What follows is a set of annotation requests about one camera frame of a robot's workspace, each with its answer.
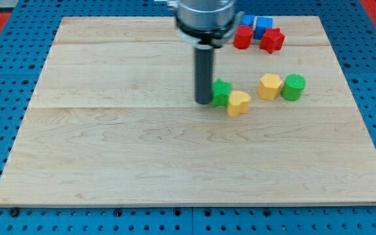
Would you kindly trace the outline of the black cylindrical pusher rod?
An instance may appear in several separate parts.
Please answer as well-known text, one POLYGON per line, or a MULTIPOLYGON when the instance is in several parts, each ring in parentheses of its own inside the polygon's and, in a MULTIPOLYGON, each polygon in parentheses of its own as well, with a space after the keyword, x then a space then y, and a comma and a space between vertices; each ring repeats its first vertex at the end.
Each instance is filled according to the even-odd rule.
POLYGON ((194 49, 195 101, 209 104, 212 100, 214 50, 194 49))

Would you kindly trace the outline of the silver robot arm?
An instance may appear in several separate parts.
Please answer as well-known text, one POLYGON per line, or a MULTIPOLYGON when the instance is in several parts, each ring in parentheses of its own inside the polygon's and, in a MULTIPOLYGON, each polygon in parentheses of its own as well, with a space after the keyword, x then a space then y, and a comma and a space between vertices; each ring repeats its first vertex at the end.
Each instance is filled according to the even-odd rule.
POLYGON ((178 35, 193 47, 194 94, 198 104, 212 101, 214 51, 236 33, 245 12, 236 0, 154 0, 174 13, 178 35))

